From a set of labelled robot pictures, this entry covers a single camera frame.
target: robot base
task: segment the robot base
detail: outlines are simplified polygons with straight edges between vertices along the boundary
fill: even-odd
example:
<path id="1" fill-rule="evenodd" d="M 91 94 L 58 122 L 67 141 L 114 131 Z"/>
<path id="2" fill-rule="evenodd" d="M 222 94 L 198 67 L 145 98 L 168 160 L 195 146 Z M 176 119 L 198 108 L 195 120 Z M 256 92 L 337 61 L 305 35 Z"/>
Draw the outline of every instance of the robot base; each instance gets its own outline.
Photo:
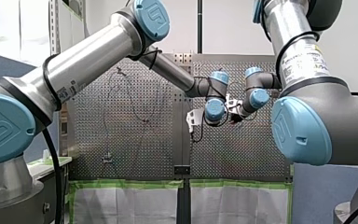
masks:
<path id="1" fill-rule="evenodd" d="M 35 182 L 29 194 L 0 203 L 0 224 L 43 224 L 44 201 L 43 184 Z"/>

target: metal frame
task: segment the metal frame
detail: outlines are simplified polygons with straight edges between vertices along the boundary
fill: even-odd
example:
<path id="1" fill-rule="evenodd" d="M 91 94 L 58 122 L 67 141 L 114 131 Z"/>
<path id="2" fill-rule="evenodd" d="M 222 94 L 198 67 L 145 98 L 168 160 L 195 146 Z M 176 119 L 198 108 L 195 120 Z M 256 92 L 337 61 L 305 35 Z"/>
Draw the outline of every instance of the metal frame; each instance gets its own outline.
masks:
<path id="1" fill-rule="evenodd" d="M 48 4 L 51 55 L 61 52 L 58 1 L 59 0 L 50 0 Z"/>

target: wall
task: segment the wall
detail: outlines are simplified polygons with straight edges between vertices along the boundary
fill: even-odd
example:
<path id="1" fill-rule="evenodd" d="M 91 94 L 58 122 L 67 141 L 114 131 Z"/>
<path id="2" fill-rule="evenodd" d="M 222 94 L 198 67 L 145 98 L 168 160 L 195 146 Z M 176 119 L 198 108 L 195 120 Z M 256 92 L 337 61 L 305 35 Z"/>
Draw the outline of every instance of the wall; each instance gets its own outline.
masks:
<path id="1" fill-rule="evenodd" d="M 125 0 L 89 0 L 86 25 L 92 34 L 108 23 Z M 170 35 L 158 43 L 165 52 L 196 52 L 197 1 L 162 0 L 172 20 Z M 204 53 L 272 54 L 259 25 L 251 23 L 253 1 L 204 1 Z M 336 24 L 320 41 L 333 76 L 358 91 L 358 1 L 345 0 Z M 336 204 L 349 201 L 358 186 L 358 168 L 296 165 L 293 223 L 332 223 Z"/>
<path id="2" fill-rule="evenodd" d="M 108 24 L 110 15 L 126 5 L 127 0 L 84 0 L 86 34 L 94 34 Z M 162 0 L 171 19 L 168 36 L 155 46 L 164 52 L 195 52 L 197 50 L 197 1 Z"/>

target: robotic arm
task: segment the robotic arm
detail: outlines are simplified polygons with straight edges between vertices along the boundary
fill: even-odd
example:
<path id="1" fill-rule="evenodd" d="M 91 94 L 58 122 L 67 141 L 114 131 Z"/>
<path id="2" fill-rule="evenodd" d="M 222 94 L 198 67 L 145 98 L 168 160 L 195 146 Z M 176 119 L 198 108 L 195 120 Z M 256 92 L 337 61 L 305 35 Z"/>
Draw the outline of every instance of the robotic arm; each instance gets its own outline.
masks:
<path id="1" fill-rule="evenodd" d="M 113 14 L 108 26 L 66 52 L 49 57 L 43 66 L 20 78 L 0 79 L 0 223 L 43 223 L 42 209 L 37 209 L 44 201 L 39 196 L 43 196 L 43 185 L 33 182 L 21 155 L 34 136 L 49 126 L 63 103 L 126 57 L 149 66 L 187 96 L 206 97 L 206 117 L 211 122 L 223 117 L 228 75 L 214 72 L 210 77 L 194 78 L 162 55 L 151 45 L 169 30 L 169 17 L 159 0 L 135 0 Z M 58 161 L 54 163 L 59 172 Z M 29 204 L 34 210 L 25 211 L 31 215 L 25 214 L 24 219 L 1 214 L 7 207 L 17 211 Z"/>
<path id="2" fill-rule="evenodd" d="M 0 162 L 19 156 L 33 136 L 49 126 L 54 111 L 61 110 L 63 103 L 126 57 L 150 66 L 189 97 L 207 97 L 207 105 L 215 101 L 223 104 L 226 73 L 193 78 L 150 46 L 163 39 L 169 30 L 168 14 L 159 0 L 134 1 L 113 14 L 110 25 L 57 57 L 47 59 L 42 67 L 20 78 L 0 79 L 0 113 L 4 115 L 0 121 L 20 127 L 9 141 L 0 138 Z M 16 111 L 13 117 L 6 115 L 11 109 Z M 211 118 L 219 120 L 222 116 L 213 114 Z"/>
<path id="3" fill-rule="evenodd" d="M 319 33 L 337 17 L 342 1 L 260 1 L 256 10 L 275 51 L 276 74 L 252 71 L 248 87 L 280 89 L 273 106 L 272 131 L 279 150 L 290 160 L 313 165 L 358 165 L 358 96 L 331 77 L 320 48 Z M 258 90 L 238 109 L 243 117 Z"/>

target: green tape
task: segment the green tape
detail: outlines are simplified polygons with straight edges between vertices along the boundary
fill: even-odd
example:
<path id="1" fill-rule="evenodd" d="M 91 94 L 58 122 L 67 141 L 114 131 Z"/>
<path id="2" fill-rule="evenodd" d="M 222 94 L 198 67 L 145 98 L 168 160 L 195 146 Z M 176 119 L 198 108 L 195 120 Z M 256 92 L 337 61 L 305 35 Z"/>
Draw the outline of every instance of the green tape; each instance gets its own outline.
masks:
<path id="1" fill-rule="evenodd" d="M 183 181 L 130 181 L 130 180 L 95 180 L 71 181 L 76 189 L 179 189 Z"/>
<path id="2" fill-rule="evenodd" d="M 75 221 L 75 195 L 76 195 L 76 186 L 69 184 L 69 223 L 74 224 Z"/>
<path id="3" fill-rule="evenodd" d="M 291 184 L 284 182 L 257 182 L 243 180 L 190 180 L 191 188 L 222 188 L 222 187 L 243 187 L 252 189 L 290 189 Z"/>
<path id="4" fill-rule="evenodd" d="M 294 176 L 295 175 L 295 165 L 291 164 L 290 165 L 290 176 Z"/>
<path id="5" fill-rule="evenodd" d="M 288 224 L 292 224 L 292 211 L 293 211 L 293 184 L 288 184 L 290 185 L 289 190 L 289 199 L 288 199 L 288 203 L 287 203 L 287 223 Z"/>
<path id="6" fill-rule="evenodd" d="M 80 19 L 81 21 L 83 21 L 83 18 L 80 17 L 80 15 L 78 15 L 77 13 L 74 12 L 73 9 L 71 9 L 68 5 L 66 5 L 64 2 L 62 2 L 62 4 L 71 12 L 73 13 L 78 19 Z"/>

